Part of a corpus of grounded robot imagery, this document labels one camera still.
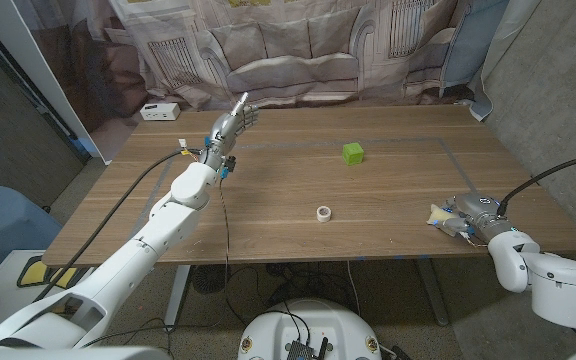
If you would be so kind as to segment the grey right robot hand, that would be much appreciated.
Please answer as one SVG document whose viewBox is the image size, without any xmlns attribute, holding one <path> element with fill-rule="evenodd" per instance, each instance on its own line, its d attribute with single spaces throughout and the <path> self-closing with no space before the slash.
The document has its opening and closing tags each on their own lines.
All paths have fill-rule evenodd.
<svg viewBox="0 0 576 360">
<path fill-rule="evenodd" d="M 448 217 L 434 222 L 451 236 L 468 234 L 488 244 L 495 236 L 511 231 L 513 225 L 498 216 L 499 203 L 477 192 L 455 195 L 441 207 Z"/>
</svg>

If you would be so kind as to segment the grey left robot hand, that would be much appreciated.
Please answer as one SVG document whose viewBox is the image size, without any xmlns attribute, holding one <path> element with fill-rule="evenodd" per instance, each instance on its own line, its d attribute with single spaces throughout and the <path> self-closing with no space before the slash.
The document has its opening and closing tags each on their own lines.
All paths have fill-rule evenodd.
<svg viewBox="0 0 576 360">
<path fill-rule="evenodd" d="M 258 122 L 259 109 L 255 105 L 247 105 L 247 99 L 248 93 L 244 92 L 233 109 L 215 121 L 209 143 L 200 155 L 201 163 L 218 170 L 233 149 L 236 138 Z"/>
</svg>

